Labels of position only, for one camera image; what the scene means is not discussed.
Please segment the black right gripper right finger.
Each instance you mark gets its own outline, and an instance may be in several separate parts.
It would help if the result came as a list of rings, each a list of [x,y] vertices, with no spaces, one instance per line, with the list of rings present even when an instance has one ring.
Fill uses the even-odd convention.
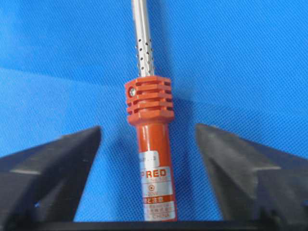
[[[234,231],[305,231],[308,161],[198,123],[195,136],[223,216]]]

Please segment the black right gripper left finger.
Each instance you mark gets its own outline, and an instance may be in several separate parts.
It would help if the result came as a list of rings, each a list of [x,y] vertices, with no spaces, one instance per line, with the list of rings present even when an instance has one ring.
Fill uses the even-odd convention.
[[[94,126],[0,159],[0,228],[73,221],[101,143]]]

